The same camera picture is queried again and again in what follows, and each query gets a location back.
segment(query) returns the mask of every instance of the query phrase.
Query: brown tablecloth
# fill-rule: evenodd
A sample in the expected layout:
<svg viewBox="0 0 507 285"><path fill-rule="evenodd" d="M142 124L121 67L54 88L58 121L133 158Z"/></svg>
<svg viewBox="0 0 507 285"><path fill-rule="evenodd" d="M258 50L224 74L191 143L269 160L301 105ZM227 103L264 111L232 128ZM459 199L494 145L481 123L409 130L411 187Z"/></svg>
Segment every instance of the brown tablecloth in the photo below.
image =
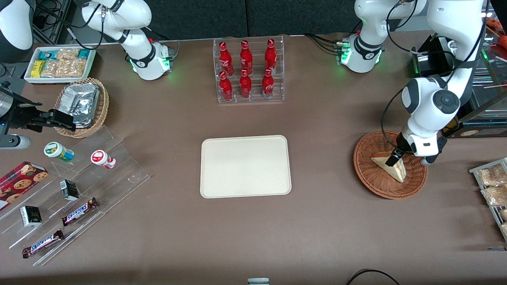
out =
<svg viewBox="0 0 507 285"><path fill-rule="evenodd" d="M428 34L393 37L409 48ZM382 199L359 182L352 151L412 76L410 54L386 42L374 70L355 74L305 37L284 39L285 102L269 105L218 105L211 40L182 42L174 71L153 82L132 71L121 46L101 47L91 76L109 91L106 125L152 178L43 267L0 236L0 278L13 278L0 283L344 284L363 268L401 284L505 283L507 253L486 251L505 243L467 171L507 156L505 139L451 140L419 194ZM23 95L47 110L61 89L27 84ZM386 128L407 117L396 100ZM52 140L78 142L49 128L15 132L33 144L0 152L0 173L24 160L50 165L43 147ZM201 197L205 139L273 134L288 140L288 195Z"/></svg>

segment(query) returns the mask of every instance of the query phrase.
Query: red-labeled bottle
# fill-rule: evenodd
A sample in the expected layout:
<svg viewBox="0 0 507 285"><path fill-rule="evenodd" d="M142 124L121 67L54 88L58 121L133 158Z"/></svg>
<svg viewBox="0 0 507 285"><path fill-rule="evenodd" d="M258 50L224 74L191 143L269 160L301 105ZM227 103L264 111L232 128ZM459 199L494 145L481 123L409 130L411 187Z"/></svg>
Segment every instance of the red-labeled bottle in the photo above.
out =
<svg viewBox="0 0 507 285"><path fill-rule="evenodd" d="M241 53L239 54L241 59L241 68L248 71L248 75L254 73L254 58L252 52L248 48L248 41L241 41Z"/></svg>
<svg viewBox="0 0 507 285"><path fill-rule="evenodd" d="M225 72L220 72L220 92L225 101L232 101L232 84Z"/></svg>
<svg viewBox="0 0 507 285"><path fill-rule="evenodd" d="M262 97L271 99L273 97L273 85L275 81L271 76L271 69L264 70L264 78L262 78Z"/></svg>
<svg viewBox="0 0 507 285"><path fill-rule="evenodd" d="M220 48L220 65L222 65L222 69L226 72L227 76L232 76L234 74L234 67L232 66L232 57L229 51L227 50L227 45L224 42L219 43Z"/></svg>
<svg viewBox="0 0 507 285"><path fill-rule="evenodd" d="M250 79L250 76L248 76L248 71L246 69L241 70L239 86L241 87L241 96L245 99L249 99L252 91L252 80Z"/></svg>
<svg viewBox="0 0 507 285"><path fill-rule="evenodd" d="M276 50L275 50L275 40L268 40L268 49L264 54L264 60L266 61L266 68L271 69L271 75L276 73Z"/></svg>

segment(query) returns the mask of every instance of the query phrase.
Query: bread slice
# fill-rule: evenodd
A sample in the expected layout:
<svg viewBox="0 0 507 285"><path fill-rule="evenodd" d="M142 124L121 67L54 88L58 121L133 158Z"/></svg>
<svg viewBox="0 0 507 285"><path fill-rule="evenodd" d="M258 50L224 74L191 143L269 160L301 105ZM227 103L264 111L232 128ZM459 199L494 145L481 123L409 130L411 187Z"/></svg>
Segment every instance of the bread slice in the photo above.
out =
<svg viewBox="0 0 507 285"><path fill-rule="evenodd" d="M395 165L387 166L385 162L391 156L391 152L381 152L374 154L371 159L378 166L385 170L390 176L392 176L397 181L403 183L405 177L407 176L407 171L405 170L405 165L403 164L403 159L400 159Z"/></svg>

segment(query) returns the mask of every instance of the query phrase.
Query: yellow snack bar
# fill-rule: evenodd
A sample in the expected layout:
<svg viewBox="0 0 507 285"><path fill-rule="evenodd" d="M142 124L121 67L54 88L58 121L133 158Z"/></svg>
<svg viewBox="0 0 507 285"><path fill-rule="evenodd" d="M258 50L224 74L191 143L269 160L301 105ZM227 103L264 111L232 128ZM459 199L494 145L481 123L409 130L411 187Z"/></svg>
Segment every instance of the yellow snack bar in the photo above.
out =
<svg viewBox="0 0 507 285"><path fill-rule="evenodd" d="M42 69L44 68L44 64L46 64L45 60L36 60L33 63L33 68L30 72L30 77L32 78L40 78Z"/></svg>

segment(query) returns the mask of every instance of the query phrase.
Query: small black box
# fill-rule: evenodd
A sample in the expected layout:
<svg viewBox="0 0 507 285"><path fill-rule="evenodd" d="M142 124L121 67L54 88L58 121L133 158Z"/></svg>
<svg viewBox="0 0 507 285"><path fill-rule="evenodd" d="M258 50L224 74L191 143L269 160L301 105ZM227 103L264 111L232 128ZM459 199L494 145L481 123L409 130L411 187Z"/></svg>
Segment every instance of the small black box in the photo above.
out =
<svg viewBox="0 0 507 285"><path fill-rule="evenodd" d="M63 198L69 201L76 201L79 199L78 189L76 184L67 179L60 181L60 189L62 190Z"/></svg>
<svg viewBox="0 0 507 285"><path fill-rule="evenodd" d="M19 208L21 219L25 227L35 227L42 224L42 217L39 208L32 206L24 206Z"/></svg>

